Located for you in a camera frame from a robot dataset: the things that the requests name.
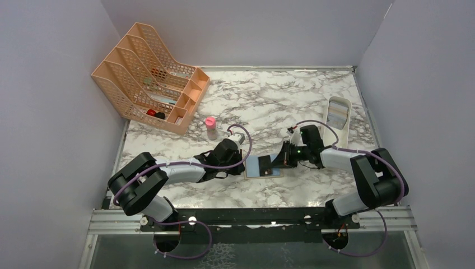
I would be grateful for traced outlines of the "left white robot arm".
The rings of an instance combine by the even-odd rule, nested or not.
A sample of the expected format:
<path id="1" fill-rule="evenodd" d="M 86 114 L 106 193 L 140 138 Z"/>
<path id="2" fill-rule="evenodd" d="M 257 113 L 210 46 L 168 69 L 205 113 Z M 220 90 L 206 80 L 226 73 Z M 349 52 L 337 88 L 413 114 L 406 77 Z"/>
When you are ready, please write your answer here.
<path id="1" fill-rule="evenodd" d="M 245 137 L 236 133 L 211 151 L 172 163 L 143 152 L 109 179 L 108 188 L 127 216 L 143 214 L 162 230 L 169 230 L 174 227 L 178 212 L 166 197 L 158 196 L 160 189 L 182 182 L 207 182 L 219 173 L 240 175 L 245 170 L 241 150 L 244 141 Z"/>

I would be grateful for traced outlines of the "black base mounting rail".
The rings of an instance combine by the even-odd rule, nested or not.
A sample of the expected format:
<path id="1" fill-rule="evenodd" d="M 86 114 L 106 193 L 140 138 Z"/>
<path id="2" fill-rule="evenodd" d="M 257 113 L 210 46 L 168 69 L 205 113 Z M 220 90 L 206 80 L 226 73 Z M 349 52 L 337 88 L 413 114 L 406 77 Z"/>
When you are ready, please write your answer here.
<path id="1" fill-rule="evenodd" d="M 140 224 L 160 243 L 181 244 L 322 243 L 323 233 L 360 228 L 350 216 L 329 216 L 324 207 L 180 208 L 169 225 L 148 216 Z"/>

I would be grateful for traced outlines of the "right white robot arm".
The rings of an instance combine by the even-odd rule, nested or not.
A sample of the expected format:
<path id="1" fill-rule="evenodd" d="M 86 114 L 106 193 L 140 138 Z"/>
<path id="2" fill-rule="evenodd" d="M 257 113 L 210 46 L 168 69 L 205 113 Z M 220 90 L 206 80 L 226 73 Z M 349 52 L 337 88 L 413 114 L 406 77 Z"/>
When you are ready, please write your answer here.
<path id="1" fill-rule="evenodd" d="M 326 146 L 315 125 L 301 127 L 298 136 L 303 144 L 285 141 L 271 168 L 295 168 L 299 162 L 308 161 L 317 169 L 349 172 L 355 180 L 356 191 L 325 203 L 323 220 L 328 227 L 337 228 L 348 215 L 397 203 L 408 194 L 408 184 L 387 149 L 350 150 L 335 143 Z"/>

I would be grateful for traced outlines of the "black round object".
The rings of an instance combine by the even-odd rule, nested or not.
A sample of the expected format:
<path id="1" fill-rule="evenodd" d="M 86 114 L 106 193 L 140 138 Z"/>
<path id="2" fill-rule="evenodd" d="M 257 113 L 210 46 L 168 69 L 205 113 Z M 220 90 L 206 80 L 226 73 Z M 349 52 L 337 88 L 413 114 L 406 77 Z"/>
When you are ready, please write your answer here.
<path id="1" fill-rule="evenodd" d="M 156 118 L 160 118 L 160 119 L 165 119 L 166 118 L 166 114 L 165 113 L 162 113 L 162 112 L 157 112 L 155 114 L 155 117 Z"/>

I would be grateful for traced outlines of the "peach mesh file organizer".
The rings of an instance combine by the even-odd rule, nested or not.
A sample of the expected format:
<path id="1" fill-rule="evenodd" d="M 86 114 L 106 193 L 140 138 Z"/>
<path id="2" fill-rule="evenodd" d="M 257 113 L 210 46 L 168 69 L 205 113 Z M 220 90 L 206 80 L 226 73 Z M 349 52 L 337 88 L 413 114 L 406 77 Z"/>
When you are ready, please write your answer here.
<path id="1" fill-rule="evenodd" d="M 184 135 L 210 85 L 199 67 L 178 62 L 157 31 L 136 22 L 91 77 L 125 119 Z M 147 115 L 153 109 L 165 119 Z"/>

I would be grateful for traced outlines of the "red round object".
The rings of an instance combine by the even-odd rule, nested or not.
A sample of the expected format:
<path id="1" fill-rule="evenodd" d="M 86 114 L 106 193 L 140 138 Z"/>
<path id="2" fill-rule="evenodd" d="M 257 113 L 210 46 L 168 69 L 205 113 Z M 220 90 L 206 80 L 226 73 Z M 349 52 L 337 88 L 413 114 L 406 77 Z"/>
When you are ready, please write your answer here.
<path id="1" fill-rule="evenodd" d="M 152 117 L 155 116 L 156 112 L 153 110 L 153 109 L 149 109 L 147 112 L 146 112 L 147 115 L 150 115 Z"/>

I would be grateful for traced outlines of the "pink capped small bottle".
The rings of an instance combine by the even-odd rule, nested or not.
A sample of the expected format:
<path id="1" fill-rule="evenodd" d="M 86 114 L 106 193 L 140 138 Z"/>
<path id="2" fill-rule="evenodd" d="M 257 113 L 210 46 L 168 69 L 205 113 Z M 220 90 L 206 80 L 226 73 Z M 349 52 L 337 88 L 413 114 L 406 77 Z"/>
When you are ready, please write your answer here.
<path id="1" fill-rule="evenodd" d="M 218 138 L 217 121 L 214 117 L 207 117 L 204 121 L 207 129 L 207 137 L 210 140 L 216 140 Z"/>

